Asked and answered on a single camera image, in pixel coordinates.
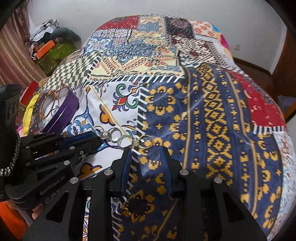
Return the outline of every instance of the orange box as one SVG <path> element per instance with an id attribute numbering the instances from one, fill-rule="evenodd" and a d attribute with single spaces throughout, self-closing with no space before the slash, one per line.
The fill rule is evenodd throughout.
<path id="1" fill-rule="evenodd" d="M 55 43 L 53 40 L 47 42 L 39 51 L 36 53 L 36 58 L 40 59 L 48 50 L 50 50 L 53 46 L 55 46 Z"/>

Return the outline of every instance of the metal ring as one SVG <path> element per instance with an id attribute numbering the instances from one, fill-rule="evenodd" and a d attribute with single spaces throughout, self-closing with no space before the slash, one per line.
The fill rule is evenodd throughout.
<path id="1" fill-rule="evenodd" d="M 99 135 L 98 135 L 96 132 L 94 132 L 94 130 L 95 130 L 96 127 L 100 127 L 100 128 L 101 128 L 101 130 L 100 130 L 100 134 L 99 134 Z M 94 126 L 94 127 L 91 129 L 91 131 L 92 131 L 92 133 L 93 133 L 94 135 L 99 136 L 101 139 L 107 139 L 107 137 L 108 137 L 108 132 L 105 131 L 104 128 L 101 127 L 101 126 Z"/>
<path id="2" fill-rule="evenodd" d="M 113 134 L 115 131 L 119 131 L 119 132 L 120 132 L 120 137 L 122 136 L 122 132 L 121 132 L 121 130 L 118 129 L 117 127 L 112 127 L 111 129 L 109 129 L 109 130 L 108 130 L 108 134 L 107 134 L 107 136 L 108 136 L 108 139 L 109 139 L 111 142 L 113 142 L 113 143 L 116 143 L 116 142 L 118 141 L 118 139 L 120 138 L 120 137 L 118 137 L 118 138 L 114 138 L 114 139 L 112 139 L 112 134 Z"/>
<path id="3" fill-rule="evenodd" d="M 121 147 L 121 146 L 120 146 L 120 144 L 121 144 L 121 142 L 122 142 L 122 140 L 123 140 L 124 138 L 129 138 L 129 139 L 132 141 L 132 144 L 133 144 L 133 138 L 132 138 L 130 135 L 123 135 L 123 136 L 119 137 L 118 140 L 117 140 L 117 145 L 118 145 L 118 147 L 119 147 L 121 150 L 124 150 L 124 148 L 125 148 L 125 147 Z"/>
<path id="4" fill-rule="evenodd" d="M 141 140 L 144 137 L 150 137 L 151 138 L 151 144 L 149 146 L 142 146 L 141 145 Z M 154 139 L 150 135 L 142 135 L 142 136 L 140 136 L 140 138 L 138 139 L 138 141 L 139 141 L 138 147 L 141 148 L 141 149 L 149 149 L 149 148 L 151 148 L 154 145 Z"/>

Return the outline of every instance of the striped curtain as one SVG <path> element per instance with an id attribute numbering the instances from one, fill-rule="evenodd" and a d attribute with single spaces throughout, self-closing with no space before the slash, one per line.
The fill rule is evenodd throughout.
<path id="1" fill-rule="evenodd" d="M 0 85 L 21 84 L 22 92 L 32 80 L 45 78 L 29 54 L 29 21 L 27 2 L 22 3 L 0 30 Z"/>

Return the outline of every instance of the keychain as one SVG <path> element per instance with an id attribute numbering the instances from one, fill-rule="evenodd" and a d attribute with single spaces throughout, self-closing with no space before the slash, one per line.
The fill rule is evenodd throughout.
<path id="1" fill-rule="evenodd" d="M 95 128 L 96 127 L 100 127 L 101 129 L 99 130 L 99 135 L 98 133 L 96 132 Z M 95 134 L 95 135 L 98 135 L 101 139 L 108 139 L 110 140 L 111 142 L 113 143 L 116 143 L 118 141 L 119 138 L 112 138 L 112 134 L 116 131 L 119 131 L 120 132 L 120 136 L 122 136 L 122 133 L 121 133 L 121 130 L 118 129 L 117 127 L 112 127 L 111 129 L 109 129 L 108 131 L 105 131 L 103 127 L 101 126 L 95 126 L 93 129 L 92 129 L 92 132 Z"/>
<path id="2" fill-rule="evenodd" d="M 141 145 L 140 142 L 143 140 L 144 137 L 149 137 L 150 138 L 151 144 L 149 146 L 142 146 Z M 130 148 L 138 147 L 138 148 L 141 148 L 141 149 L 149 149 L 154 145 L 154 139 L 150 135 L 142 135 L 142 136 L 139 137 L 139 139 L 132 139 L 132 137 L 130 135 L 123 135 L 123 136 L 119 137 L 118 140 L 117 140 L 117 145 L 121 150 L 124 150 L 124 147 L 120 146 L 120 144 L 121 144 L 121 142 L 122 142 L 122 140 L 124 138 L 129 138 L 131 140 L 132 143 L 131 143 Z"/>

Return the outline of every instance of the blanket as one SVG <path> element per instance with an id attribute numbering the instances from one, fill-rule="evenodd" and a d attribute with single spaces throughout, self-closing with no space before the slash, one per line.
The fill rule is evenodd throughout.
<path id="1" fill-rule="evenodd" d="M 59 66 L 44 84 L 29 133 L 40 132 L 39 105 L 61 83 L 80 99 L 62 134 L 101 126 L 154 139 L 152 148 L 133 150 L 129 188 L 112 199 L 115 240 L 181 240 L 181 204 L 168 197 L 160 146 L 197 176 L 221 177 L 269 240 L 279 231 L 295 198 L 292 141 L 279 107 L 233 62 L 214 25 L 157 15 L 103 24 L 79 58 Z M 94 177 L 121 155 L 116 143 L 104 141 L 77 167 L 77 175 Z"/>

